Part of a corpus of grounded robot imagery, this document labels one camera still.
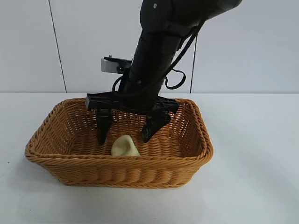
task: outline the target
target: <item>wicker basket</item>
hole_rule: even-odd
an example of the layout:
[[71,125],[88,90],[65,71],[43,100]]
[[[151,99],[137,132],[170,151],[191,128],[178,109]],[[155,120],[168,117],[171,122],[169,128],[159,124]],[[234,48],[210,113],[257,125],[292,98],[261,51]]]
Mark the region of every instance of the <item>wicker basket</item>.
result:
[[[144,116],[113,110],[115,122],[99,146],[95,112],[86,110],[84,98],[65,100],[33,135],[25,155],[66,185],[182,186],[212,158],[213,148],[195,103],[177,101],[180,107],[171,123],[148,143],[140,137]],[[131,135],[141,156],[111,156],[112,144],[124,134]]]

